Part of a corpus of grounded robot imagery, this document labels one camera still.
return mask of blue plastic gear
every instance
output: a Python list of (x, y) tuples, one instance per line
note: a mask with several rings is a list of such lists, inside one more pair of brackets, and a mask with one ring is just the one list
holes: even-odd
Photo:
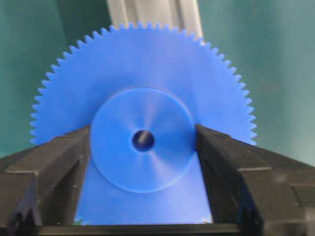
[(210, 210), (194, 125), (255, 144), (245, 83), (217, 48), (185, 30), (150, 23), (110, 30), (85, 36), (47, 73), (32, 142), (91, 125), (76, 214), (84, 223), (201, 223)]

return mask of green wall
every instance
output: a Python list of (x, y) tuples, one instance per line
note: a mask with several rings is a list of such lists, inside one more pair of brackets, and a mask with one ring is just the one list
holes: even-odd
[(315, 1), (198, 3), (205, 39), (250, 91), (257, 145), (315, 165)]

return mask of blue plastic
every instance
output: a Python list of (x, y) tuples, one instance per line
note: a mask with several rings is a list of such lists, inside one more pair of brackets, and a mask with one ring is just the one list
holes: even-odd
[[(146, 151), (138, 151), (133, 144), (141, 130), (154, 137)], [(177, 180), (193, 157), (194, 137), (189, 110), (154, 88), (112, 96), (97, 112), (90, 132), (97, 169), (111, 183), (133, 192), (161, 190)]]
[[(92, 124), (92, 159), (77, 209), (84, 224), (211, 221), (195, 123), (253, 144), (254, 116), (235, 68), (202, 40), (148, 24), (86, 36), (36, 97), (33, 142)], [(138, 151), (132, 138), (150, 131)]]

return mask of gear tooth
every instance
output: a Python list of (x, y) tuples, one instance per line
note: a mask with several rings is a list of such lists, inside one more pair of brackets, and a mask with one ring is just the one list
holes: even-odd
[(242, 93), (243, 97), (246, 97), (250, 92), (248, 90), (243, 90)]
[(54, 72), (56, 72), (59, 69), (59, 66), (57, 65), (51, 65), (50, 67)]
[(257, 125), (254, 124), (254, 123), (250, 123), (250, 129), (253, 130), (253, 129), (256, 129), (257, 128)]
[(173, 27), (173, 32), (178, 33), (179, 32), (179, 28), (177, 26)]
[(187, 29), (182, 29), (182, 31), (181, 31), (181, 35), (183, 35), (183, 36), (187, 36)]
[(78, 51), (78, 48), (71, 45), (71, 46), (70, 46), (70, 51), (71, 51), (72, 53), (75, 53), (76, 51)]
[[(33, 127), (35, 127), (35, 124), (33, 125), (33, 121), (30, 122), (30, 125), (33, 126)], [(32, 129), (32, 130), (29, 131), (29, 133), (32, 134), (32, 135), (34, 135), (34, 136), (35, 136), (35, 132), (36, 132), (35, 129)]]
[(119, 29), (120, 29), (120, 31), (126, 31), (127, 30), (127, 28), (125, 27), (125, 25), (123, 23), (119, 24)]
[(153, 27), (153, 25), (152, 25), (152, 23), (150, 21), (147, 22), (147, 28), (149, 30), (153, 30), (154, 29), (154, 27)]
[(250, 121), (253, 121), (253, 120), (255, 120), (255, 119), (256, 119), (256, 116), (250, 115)]
[(250, 132), (250, 138), (254, 138), (256, 136), (257, 136), (257, 134), (255, 132)]
[(194, 41), (194, 40), (195, 40), (195, 34), (194, 34), (194, 33), (191, 33), (191, 34), (188, 36), (188, 39), (191, 40), (191, 41)]
[(162, 29), (162, 26), (161, 26), (161, 23), (160, 23), (160, 22), (156, 22), (155, 29), (156, 29), (156, 30), (161, 30), (161, 29)]
[(68, 59), (70, 56), (71, 56), (70, 53), (68, 53), (68, 52), (63, 52), (63, 57), (64, 57), (65, 59)]
[(37, 115), (38, 113), (36, 113), (36, 112), (33, 112), (33, 113), (31, 113), (31, 117), (32, 118), (34, 118), (34, 119), (37, 119), (37, 117), (38, 117), (38, 115)]
[(36, 143), (36, 138), (30, 139), (30, 142), (31, 142), (32, 144), (37, 144), (37, 143)]
[(244, 88), (245, 85), (246, 85), (246, 84), (245, 84), (244, 82), (239, 82), (240, 89)]
[(169, 24), (165, 24), (165, 31), (167, 32), (171, 31), (171, 27), (169, 26)]
[(210, 49), (211, 43), (210, 43), (210, 42), (206, 42), (204, 47), (205, 47), (206, 49)]
[(33, 107), (35, 110), (38, 111), (38, 109), (39, 109), (39, 104), (33, 104), (32, 107)]
[(245, 103), (246, 103), (246, 105), (251, 104), (251, 103), (252, 103), (252, 99), (246, 98), (246, 99), (245, 99)]
[(200, 45), (202, 45), (202, 42), (203, 42), (204, 40), (203, 40), (203, 37), (200, 37), (200, 38), (197, 38), (196, 39), (196, 43), (197, 44), (200, 44)]
[(231, 65), (231, 61), (230, 60), (225, 60), (224, 61), (224, 65), (226, 66), (226, 68), (228, 68)]
[(109, 31), (110, 31), (111, 33), (114, 33), (114, 32), (117, 32), (117, 29), (115, 28), (115, 26), (110, 25)]
[(97, 31), (93, 31), (93, 38), (94, 39), (100, 38), (100, 34)]
[(90, 36), (88, 36), (88, 35), (84, 36), (84, 40), (85, 40), (85, 43), (90, 43), (90, 42), (93, 41), (93, 39)]
[(43, 101), (43, 97), (42, 96), (35, 96), (35, 100), (39, 103), (41, 103)]
[(249, 114), (252, 113), (254, 110), (255, 110), (254, 107), (248, 107)]
[(109, 34), (109, 32), (107, 31), (107, 29), (101, 28), (101, 29), (100, 29), (100, 34), (101, 34), (102, 36), (105, 36), (105, 35)]
[(133, 24), (133, 22), (129, 22), (129, 30), (134, 30), (134, 24)]
[(234, 73), (236, 72), (236, 68), (231, 67), (231, 68), (229, 68), (229, 71), (231, 72), (232, 75), (234, 75)]
[(219, 49), (218, 49), (218, 48), (212, 48), (210, 51), (211, 51), (214, 55), (217, 55)]
[(37, 126), (37, 122), (36, 122), (35, 120), (31, 121), (31, 122), (30, 122), (30, 126), (36, 127), (36, 126)]
[(65, 60), (64, 59), (61, 59), (61, 58), (57, 58), (57, 62), (59, 65), (62, 65), (65, 63)]
[(224, 58), (225, 58), (225, 55), (224, 55), (223, 53), (220, 53), (220, 54), (218, 55), (218, 58), (219, 58), (221, 61), (223, 61)]
[(77, 44), (78, 44), (78, 48), (83, 48), (85, 46), (85, 43), (82, 42), (81, 40), (78, 40)]
[(237, 74), (237, 75), (234, 75), (234, 79), (236, 82), (239, 82), (241, 80), (242, 76)]
[(51, 73), (51, 72), (47, 72), (47, 73), (46, 73), (46, 77), (47, 77), (48, 79), (50, 79), (50, 80), (52, 80), (54, 76), (55, 76), (54, 73)]
[(37, 91), (38, 91), (40, 94), (44, 95), (44, 94), (46, 93), (47, 89), (46, 89), (46, 88), (38, 88)]
[(142, 25), (141, 21), (137, 22), (137, 29), (143, 29), (143, 25)]

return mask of spur gear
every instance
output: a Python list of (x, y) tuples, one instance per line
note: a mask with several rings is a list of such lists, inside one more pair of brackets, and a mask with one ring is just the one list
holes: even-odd
[(254, 144), (249, 92), (217, 48), (185, 30), (148, 23), (110, 31), (85, 36), (47, 73), (32, 142), (91, 125), (77, 209), (84, 223), (201, 223), (210, 211), (194, 124)]

